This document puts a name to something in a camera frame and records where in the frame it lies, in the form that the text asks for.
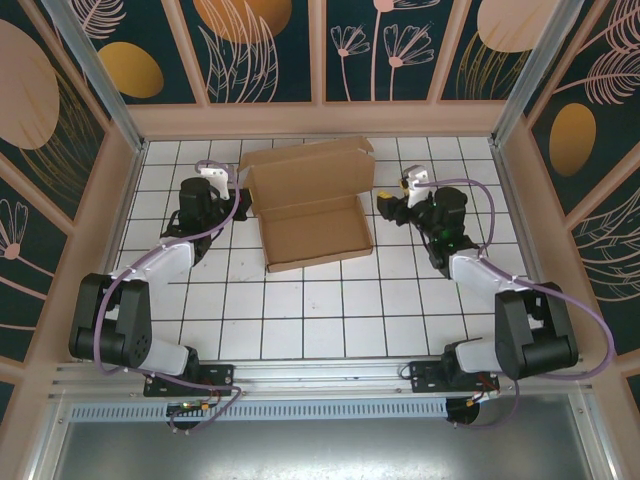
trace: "gray metal floor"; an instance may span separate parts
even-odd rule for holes
[[[508,409],[512,399],[501,404]],[[162,424],[77,423],[56,479],[585,479],[566,396],[524,397],[491,431],[442,419],[220,422],[193,437]]]

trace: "cardboard box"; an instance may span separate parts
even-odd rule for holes
[[[358,194],[373,187],[372,151],[366,138],[351,137],[242,156],[269,272],[371,254]]]

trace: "box lid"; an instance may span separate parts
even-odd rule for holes
[[[243,155],[253,211],[356,195],[373,188],[373,147],[364,137],[296,145]]]

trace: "robotic arm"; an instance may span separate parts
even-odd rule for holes
[[[485,371],[501,371],[518,380],[575,365],[578,349],[565,302],[491,268],[481,247],[464,233],[467,196],[453,187],[433,192],[424,186],[428,181],[423,167],[405,170],[401,180],[405,196],[379,193],[378,210],[398,226],[414,225],[431,265],[495,307],[495,338],[448,345],[441,359],[441,380],[455,384]],[[541,285],[561,291],[553,283]]]
[[[171,216],[160,236],[162,251],[145,254],[137,268],[120,283],[111,297],[100,337],[100,356],[107,363],[164,373],[189,382],[199,381],[200,365],[195,349],[154,338],[151,331],[151,303],[176,275],[197,265],[215,237],[188,240],[219,225],[231,212],[235,192],[227,189],[228,174],[221,168],[200,168],[200,177],[184,180],[180,186],[180,209]],[[233,219],[245,221],[251,206],[248,190],[240,190],[240,202]],[[122,275],[122,268],[107,275],[89,274],[81,282],[69,338],[72,356],[93,359],[98,307],[106,289]]]

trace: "grid floor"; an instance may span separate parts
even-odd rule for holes
[[[121,242],[118,266],[154,247],[178,208],[180,182],[196,161],[238,163],[243,153],[321,141],[278,138],[152,142]],[[154,335],[195,347],[203,360],[300,359],[438,355],[451,342],[491,334],[493,305],[442,278],[413,228],[375,211],[384,189],[401,195],[401,171],[426,165],[436,180],[473,178],[490,185],[497,208],[489,256],[508,271],[525,267],[485,138],[370,138],[375,187],[361,195],[375,248],[363,258],[269,274],[258,221],[234,222],[205,258],[175,278],[152,304]],[[482,191],[468,196],[466,231],[488,233]]]

